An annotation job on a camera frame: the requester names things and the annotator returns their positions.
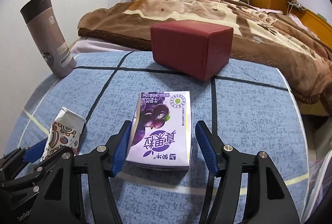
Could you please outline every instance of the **purple juice box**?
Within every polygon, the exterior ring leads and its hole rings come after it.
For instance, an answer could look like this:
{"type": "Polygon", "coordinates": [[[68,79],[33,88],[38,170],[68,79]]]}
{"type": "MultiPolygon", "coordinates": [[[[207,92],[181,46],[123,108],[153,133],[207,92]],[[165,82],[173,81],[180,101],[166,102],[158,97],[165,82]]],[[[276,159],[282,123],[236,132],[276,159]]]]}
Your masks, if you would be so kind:
{"type": "Polygon", "coordinates": [[[127,161],[152,169],[188,169],[191,157],[189,91],[140,93],[127,161]]]}

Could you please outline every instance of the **purple leaf graphic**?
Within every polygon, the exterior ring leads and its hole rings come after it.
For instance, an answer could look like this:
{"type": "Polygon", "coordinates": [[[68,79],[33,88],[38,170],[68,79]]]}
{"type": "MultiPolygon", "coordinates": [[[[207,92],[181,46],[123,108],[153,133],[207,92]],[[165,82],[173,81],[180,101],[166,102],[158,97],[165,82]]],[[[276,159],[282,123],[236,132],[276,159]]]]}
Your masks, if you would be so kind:
{"type": "Polygon", "coordinates": [[[151,152],[152,152],[152,150],[145,152],[145,154],[143,155],[143,157],[148,156],[149,154],[151,154],[151,152]]]}

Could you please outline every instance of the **green leaf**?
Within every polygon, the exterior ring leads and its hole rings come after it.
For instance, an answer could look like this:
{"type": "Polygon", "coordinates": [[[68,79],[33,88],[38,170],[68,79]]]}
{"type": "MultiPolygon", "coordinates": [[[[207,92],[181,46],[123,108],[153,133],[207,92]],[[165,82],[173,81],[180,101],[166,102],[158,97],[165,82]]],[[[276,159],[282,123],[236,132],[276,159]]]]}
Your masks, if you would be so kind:
{"type": "Polygon", "coordinates": [[[168,114],[165,116],[165,122],[167,122],[170,118],[171,118],[171,116],[169,115],[169,112],[168,112],[168,114]]]}

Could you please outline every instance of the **white patterned package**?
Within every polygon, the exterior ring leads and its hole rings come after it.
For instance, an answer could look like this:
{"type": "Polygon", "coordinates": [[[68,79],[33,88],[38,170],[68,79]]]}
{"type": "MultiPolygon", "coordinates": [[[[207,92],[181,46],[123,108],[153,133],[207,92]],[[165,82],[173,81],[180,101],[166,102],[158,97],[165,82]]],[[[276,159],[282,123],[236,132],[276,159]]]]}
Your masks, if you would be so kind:
{"type": "Polygon", "coordinates": [[[132,120],[127,161],[153,169],[188,169],[189,91],[141,93],[132,120]]]}
{"type": "Polygon", "coordinates": [[[49,137],[40,161],[47,159],[64,146],[71,147],[76,154],[85,122],[82,116],[62,107],[49,130],[49,137]]]}

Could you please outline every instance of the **blue tablecloth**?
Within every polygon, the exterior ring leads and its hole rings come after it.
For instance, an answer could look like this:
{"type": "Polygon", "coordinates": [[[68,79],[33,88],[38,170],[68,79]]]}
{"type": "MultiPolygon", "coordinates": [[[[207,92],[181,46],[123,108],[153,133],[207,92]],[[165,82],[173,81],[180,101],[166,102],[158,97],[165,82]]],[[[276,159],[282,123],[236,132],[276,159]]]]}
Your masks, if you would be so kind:
{"type": "MultiPolygon", "coordinates": [[[[278,69],[231,59],[215,78],[202,83],[156,64],[151,52],[85,53],[76,61],[69,76],[57,81],[51,75],[35,90],[6,152],[44,139],[64,106],[87,118],[79,152],[85,154],[105,144],[125,120],[132,119],[140,92],[190,91],[192,129],[204,120],[210,130],[214,123],[224,143],[238,151],[266,151],[302,214],[308,188],[308,147],[296,102],[278,69]]],[[[124,223],[198,223],[208,170],[194,131],[192,146],[189,171],[154,171],[125,163],[111,179],[124,223]]],[[[216,179],[214,194],[218,184],[216,179]]],[[[246,187],[244,174],[235,223],[242,220],[246,187]]],[[[83,176],[86,217],[93,223],[88,191],[83,176]]]]}

